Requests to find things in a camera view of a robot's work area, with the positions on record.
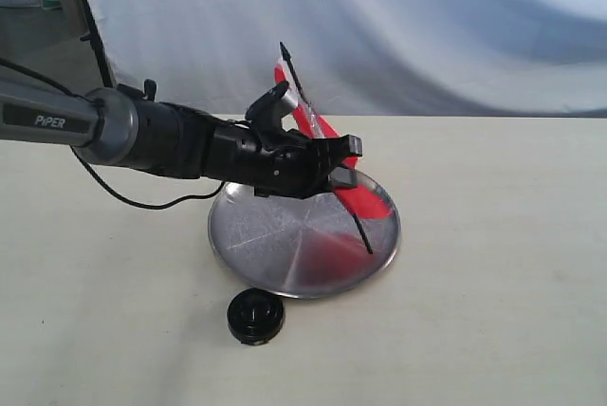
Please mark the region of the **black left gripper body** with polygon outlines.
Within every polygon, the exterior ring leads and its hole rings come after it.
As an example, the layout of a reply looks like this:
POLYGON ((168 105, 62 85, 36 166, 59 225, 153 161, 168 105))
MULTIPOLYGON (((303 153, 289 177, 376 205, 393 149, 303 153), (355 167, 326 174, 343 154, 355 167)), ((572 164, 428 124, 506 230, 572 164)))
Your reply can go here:
POLYGON ((248 185, 258 195, 308 198, 332 191, 324 143, 295 131, 260 134, 204 114, 201 175, 248 185))

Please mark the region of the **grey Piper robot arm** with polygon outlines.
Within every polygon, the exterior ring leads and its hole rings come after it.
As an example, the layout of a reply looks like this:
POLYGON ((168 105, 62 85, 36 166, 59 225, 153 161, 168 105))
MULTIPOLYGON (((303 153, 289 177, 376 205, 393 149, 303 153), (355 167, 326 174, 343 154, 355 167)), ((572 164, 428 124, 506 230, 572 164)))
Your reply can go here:
POLYGON ((288 90, 286 81, 276 84, 244 120, 231 121, 126 86, 82 98, 3 82, 1 138, 68 145, 94 165, 244 184, 261 196, 305 199, 356 187, 346 161, 361 156, 360 138, 285 130, 282 119, 296 107, 288 90))

